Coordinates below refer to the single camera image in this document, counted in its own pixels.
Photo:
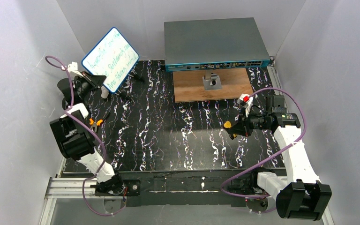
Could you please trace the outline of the yellow bone-shaped eraser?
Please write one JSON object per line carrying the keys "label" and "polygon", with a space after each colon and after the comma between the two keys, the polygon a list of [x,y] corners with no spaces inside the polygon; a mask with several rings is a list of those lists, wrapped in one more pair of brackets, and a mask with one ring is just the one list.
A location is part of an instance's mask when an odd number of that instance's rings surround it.
{"label": "yellow bone-shaped eraser", "polygon": [[230,139],[233,140],[237,137],[236,134],[233,134],[230,132],[230,129],[232,127],[232,124],[230,121],[226,121],[224,124],[223,124],[223,129],[227,132],[227,134],[229,135]]}

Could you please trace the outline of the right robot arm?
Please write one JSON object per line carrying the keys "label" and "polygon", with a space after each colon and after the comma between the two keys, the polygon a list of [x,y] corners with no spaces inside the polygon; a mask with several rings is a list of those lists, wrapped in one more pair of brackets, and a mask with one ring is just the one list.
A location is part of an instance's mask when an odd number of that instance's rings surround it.
{"label": "right robot arm", "polygon": [[275,201],[281,218],[317,221],[322,218],[332,196],[329,185],[322,184],[308,159],[300,120],[295,113],[287,111],[285,98],[281,95],[266,97],[265,108],[252,112],[253,97],[242,94],[237,99],[241,106],[235,124],[229,121],[223,125],[231,139],[248,137],[254,130],[270,131],[279,147],[285,149],[281,155],[285,165],[285,176],[256,167],[249,171],[249,177],[239,184],[229,185],[233,194],[247,198],[264,198],[269,195]]}

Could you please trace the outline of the blue framed whiteboard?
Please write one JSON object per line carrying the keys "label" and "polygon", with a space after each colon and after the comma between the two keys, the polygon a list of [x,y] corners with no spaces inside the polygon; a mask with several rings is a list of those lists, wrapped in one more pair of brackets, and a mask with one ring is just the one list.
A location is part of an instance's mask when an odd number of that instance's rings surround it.
{"label": "blue framed whiteboard", "polygon": [[118,90],[139,61],[140,56],[122,33],[112,27],[82,59],[82,66],[92,75],[104,75],[103,86]]}

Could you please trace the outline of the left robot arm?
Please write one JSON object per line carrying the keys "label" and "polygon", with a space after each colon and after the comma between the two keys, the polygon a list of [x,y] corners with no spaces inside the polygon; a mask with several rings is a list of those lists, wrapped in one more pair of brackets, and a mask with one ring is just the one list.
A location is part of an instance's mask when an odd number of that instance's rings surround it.
{"label": "left robot arm", "polygon": [[51,121],[50,127],[59,150],[64,158],[71,158],[83,164],[96,176],[97,184],[94,188],[97,192],[121,195],[125,191],[125,184],[119,173],[97,151],[98,141],[94,137],[96,128],[87,127],[84,124],[89,116],[88,108],[84,104],[86,94],[102,87],[104,75],[91,75],[82,71],[69,86],[67,78],[57,83],[58,89],[64,95],[62,108],[67,114]]}

